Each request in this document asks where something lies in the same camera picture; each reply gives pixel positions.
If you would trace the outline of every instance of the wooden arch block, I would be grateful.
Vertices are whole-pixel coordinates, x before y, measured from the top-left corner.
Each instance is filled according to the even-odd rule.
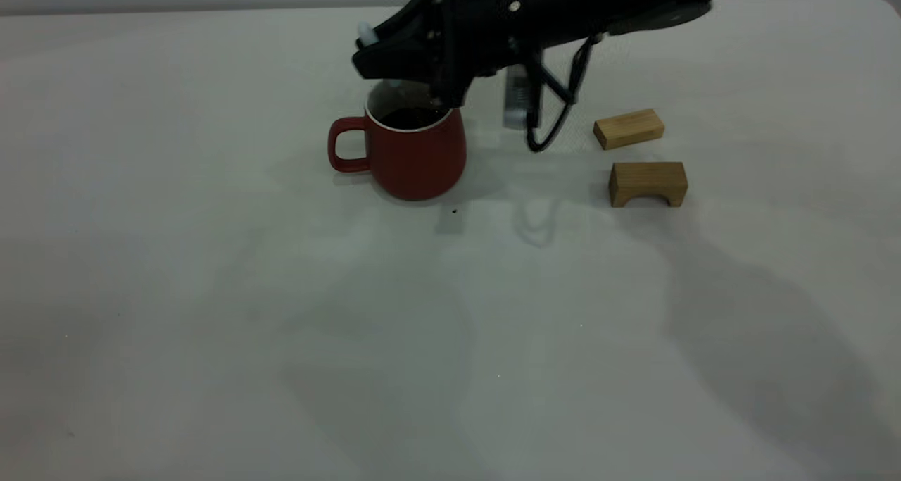
[[[682,163],[616,163],[610,173],[610,202],[622,208],[638,196],[662,196],[670,207],[682,206],[688,178]]]

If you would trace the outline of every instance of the mug rim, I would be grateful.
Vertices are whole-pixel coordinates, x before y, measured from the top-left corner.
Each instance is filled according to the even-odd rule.
[[[441,116],[440,120],[438,120],[437,122],[434,122],[434,124],[426,125],[426,127],[420,127],[418,129],[396,129],[393,127],[387,127],[387,125],[382,124],[381,122],[379,122],[379,119],[375,118],[372,115],[372,112],[370,111],[370,103],[368,101],[366,102],[366,108],[364,108],[364,112],[366,112],[366,118],[369,118],[370,120],[372,120],[380,128],[383,128],[383,129],[386,129],[386,130],[392,131],[392,132],[402,132],[403,134],[415,134],[416,132],[429,131],[431,129],[434,129],[435,127],[438,127],[438,125],[443,124],[444,121],[447,120],[451,116],[451,114],[453,114],[454,110],[448,109],[448,112],[445,113],[444,116]]]

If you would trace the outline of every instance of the white tablecloth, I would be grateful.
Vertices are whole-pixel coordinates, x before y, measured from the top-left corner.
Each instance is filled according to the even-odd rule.
[[[0,19],[7,478],[897,479],[890,6],[611,38],[540,156],[479,80],[424,204],[325,156],[392,12]],[[644,108],[666,137],[600,149]],[[612,163],[658,160],[685,206],[610,208]]]

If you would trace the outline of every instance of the red mug handle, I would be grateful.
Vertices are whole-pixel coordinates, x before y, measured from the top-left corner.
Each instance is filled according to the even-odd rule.
[[[338,173],[359,173],[370,170],[369,156],[363,159],[341,159],[335,153],[335,144],[338,142],[338,135],[348,131],[363,131],[363,123],[366,118],[361,116],[351,116],[350,118],[339,118],[332,124],[332,130],[329,131],[329,163]]]

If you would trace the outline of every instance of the cable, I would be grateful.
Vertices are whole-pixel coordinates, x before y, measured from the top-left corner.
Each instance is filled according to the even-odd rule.
[[[550,132],[548,132],[544,141],[541,143],[537,142],[535,139],[535,128],[531,125],[525,130],[525,141],[527,141],[527,144],[529,145],[529,150],[533,151],[535,154],[547,150],[557,137],[557,132],[563,128],[563,124],[569,117],[570,110],[572,110],[573,105],[577,102],[577,94],[582,87],[582,80],[585,79],[588,63],[591,61],[591,49],[595,44],[598,44],[598,42],[601,42],[601,36],[592,35],[585,40],[585,44],[582,44],[579,50],[576,51],[576,54],[573,55],[572,67],[569,68],[569,92],[572,93],[572,101],[566,101],[564,103],[563,110],[560,111],[557,121],[554,122],[553,128],[550,129]]]

